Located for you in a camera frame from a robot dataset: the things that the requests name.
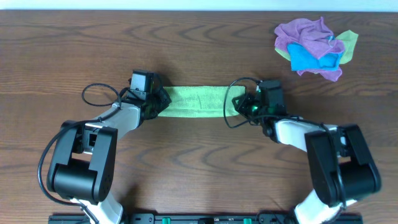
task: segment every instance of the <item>white wall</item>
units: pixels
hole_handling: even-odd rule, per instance
[[[398,12],[398,0],[0,0],[0,9]]]

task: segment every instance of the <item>wood grain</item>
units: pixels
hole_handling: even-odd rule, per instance
[[[278,24],[320,16],[336,35],[359,34],[336,83],[298,76],[274,51]],[[63,121],[102,112],[81,101],[87,84],[121,89],[135,68],[164,74],[168,86],[278,78],[291,113],[358,123],[383,188],[350,211],[366,223],[394,223],[397,33],[398,14],[388,13],[1,11],[0,223],[45,223],[52,213],[78,212],[42,195],[37,162]],[[228,129],[221,118],[146,121],[118,142],[116,157],[113,192],[130,212],[287,210],[312,188],[305,153],[274,144],[259,128]]]

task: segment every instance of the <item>folded cloth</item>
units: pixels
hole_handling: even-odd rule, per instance
[[[172,99],[171,104],[159,116],[174,118],[223,117],[224,97],[227,86],[173,86],[164,87]],[[226,99],[226,115],[236,116],[232,99],[244,94],[244,86],[232,86]]]
[[[306,69],[306,70],[297,71],[297,74],[299,74],[301,76],[301,75],[303,75],[304,72],[312,72],[315,74],[319,73],[321,76],[323,76],[327,80],[330,80],[333,82],[337,81],[338,78],[343,74],[343,71],[341,70],[340,67],[338,67],[338,69],[336,71],[325,71],[322,69]]]
[[[287,50],[291,58],[292,71],[306,69],[336,71],[343,55],[343,53],[328,53],[322,58],[316,59],[300,44],[288,44]]]
[[[359,35],[351,30],[342,32],[339,36],[336,37],[336,39],[343,41],[344,47],[346,49],[340,59],[340,64],[345,64],[353,59],[354,48],[358,37]]]
[[[323,17],[317,21],[295,19],[275,28],[278,35],[275,47],[287,52],[287,45],[298,43],[306,48],[316,59],[328,53],[343,53],[344,43],[334,39],[333,32],[323,23]]]

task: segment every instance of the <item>pile of cloths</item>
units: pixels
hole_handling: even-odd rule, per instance
[[[275,29],[278,35],[275,50],[291,61],[292,71],[299,75],[304,72],[319,73],[330,81],[337,81],[343,74],[340,64],[353,58],[358,34],[351,30],[335,38],[333,32],[323,22],[295,19],[280,24]]]

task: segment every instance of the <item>blue cloth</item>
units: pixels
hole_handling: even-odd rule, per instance
[[[288,44],[287,50],[291,58],[292,71],[306,69],[337,71],[343,55],[343,53],[328,53],[318,60],[300,44]]]

